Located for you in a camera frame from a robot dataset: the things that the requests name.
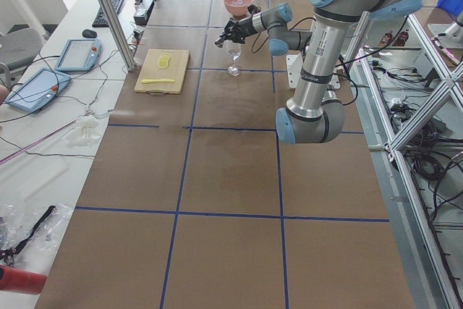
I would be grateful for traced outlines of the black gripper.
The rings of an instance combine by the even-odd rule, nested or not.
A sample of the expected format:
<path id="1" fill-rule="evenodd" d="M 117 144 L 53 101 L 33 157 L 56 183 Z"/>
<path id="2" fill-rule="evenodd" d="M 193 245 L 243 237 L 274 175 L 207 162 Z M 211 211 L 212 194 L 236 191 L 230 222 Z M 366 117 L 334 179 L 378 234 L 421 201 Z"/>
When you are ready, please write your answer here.
<path id="1" fill-rule="evenodd" d="M 245 43 L 245 39 L 251 35 L 253 35 L 252 17 L 246 17 L 242 20 L 230 18 L 224 28 L 224 32 L 219 35 L 216 41 Z"/>

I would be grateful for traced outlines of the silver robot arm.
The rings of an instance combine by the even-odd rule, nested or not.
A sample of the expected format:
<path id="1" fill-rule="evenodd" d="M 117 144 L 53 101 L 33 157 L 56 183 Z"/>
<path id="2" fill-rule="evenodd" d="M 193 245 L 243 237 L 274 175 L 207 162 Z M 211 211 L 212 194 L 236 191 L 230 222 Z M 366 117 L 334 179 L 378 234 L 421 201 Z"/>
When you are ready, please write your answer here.
<path id="1" fill-rule="evenodd" d="M 462 43 L 463 37 L 463 12 L 457 16 L 456 20 L 446 29 L 444 36 L 456 43 Z"/>
<path id="2" fill-rule="evenodd" d="M 276 131 L 284 143 L 326 143 L 342 131 L 344 107 L 329 88 L 349 27 L 363 12 L 395 17 L 420 9 L 424 0 L 310 0 L 315 27 L 310 33 L 290 31 L 292 10 L 288 3 L 258 12 L 240 21 L 230 20 L 216 46 L 224 41 L 244 43 L 251 35 L 267 32 L 273 56 L 305 51 L 294 95 L 276 112 Z"/>

